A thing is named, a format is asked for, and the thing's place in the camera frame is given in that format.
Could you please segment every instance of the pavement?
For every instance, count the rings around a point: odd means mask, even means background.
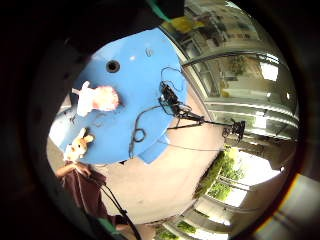
[[[192,112],[204,115],[197,96],[189,87],[187,104]],[[107,185],[112,190],[122,208],[135,224],[144,224],[177,216],[190,207],[195,199],[193,193],[201,176],[215,159],[224,138],[222,127],[204,124],[198,127],[168,130],[170,144],[151,164],[139,158],[126,161],[123,165],[113,163],[95,165],[107,177]],[[211,149],[214,151],[195,151],[192,149]],[[48,139],[47,155],[53,170],[63,165],[62,152]],[[118,210],[104,195],[110,215]]]

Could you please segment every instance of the tripod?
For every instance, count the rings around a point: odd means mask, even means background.
[[[201,126],[203,123],[208,123],[213,125],[224,126],[224,129],[222,132],[222,136],[224,138],[228,137],[229,134],[237,135],[238,136],[237,142],[239,142],[243,138],[245,121],[236,122],[232,118],[231,118],[231,121],[233,122],[233,124],[224,124],[224,123],[207,121],[204,119],[204,116],[199,116],[191,112],[192,110],[191,107],[179,102],[178,97],[172,91],[169,85],[161,82],[160,86],[161,86],[161,92],[162,92],[162,96],[159,98],[160,105],[162,106],[165,113],[172,115],[178,119],[176,126],[168,128],[169,130],[187,128],[187,127],[197,127],[197,126]],[[195,123],[179,126],[181,119],[194,121]]]
[[[197,126],[201,126],[203,123],[208,123],[208,124],[212,124],[212,125],[224,126],[224,129],[222,132],[222,136],[224,138],[228,137],[229,134],[237,135],[238,136],[237,142],[239,142],[243,138],[243,133],[244,133],[244,129],[245,129],[245,121],[236,122],[232,118],[231,118],[231,121],[233,122],[233,124],[224,124],[224,123],[207,121],[204,119],[204,116],[199,116],[197,114],[192,113],[191,111],[183,111],[183,110],[181,110],[181,108],[180,108],[179,113],[175,114],[174,116],[178,119],[178,122],[175,127],[171,127],[168,129],[197,127]],[[195,121],[195,123],[179,126],[181,119]]]

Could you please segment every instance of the stuffed animal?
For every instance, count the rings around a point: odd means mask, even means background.
[[[120,104],[118,93],[111,86],[89,88],[89,81],[83,83],[81,90],[72,89],[79,95],[77,114],[85,117],[92,109],[100,111],[115,110]]]
[[[80,158],[83,158],[84,154],[87,152],[88,143],[94,140],[93,135],[86,135],[86,132],[87,129],[82,128],[72,143],[67,145],[63,157],[64,161],[77,162]]]

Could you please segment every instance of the building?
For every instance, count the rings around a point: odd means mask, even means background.
[[[238,142],[230,135],[225,143],[267,159],[274,170],[286,169],[251,186],[253,190],[239,207],[203,196],[176,220],[208,232],[235,235],[262,214],[290,171],[299,127],[290,69],[268,33],[230,1],[186,0],[185,16],[164,23],[161,29],[174,43],[184,74],[211,120],[246,121],[243,139]],[[208,215],[223,212],[231,225],[208,220],[195,210]],[[176,222],[164,226],[179,235]]]

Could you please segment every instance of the teddy bear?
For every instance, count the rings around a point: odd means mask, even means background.
[[[88,143],[94,140],[94,136],[87,134],[87,128],[82,128],[77,137],[74,138],[71,144],[68,144],[63,154],[64,161],[77,162],[83,158],[87,152]]]

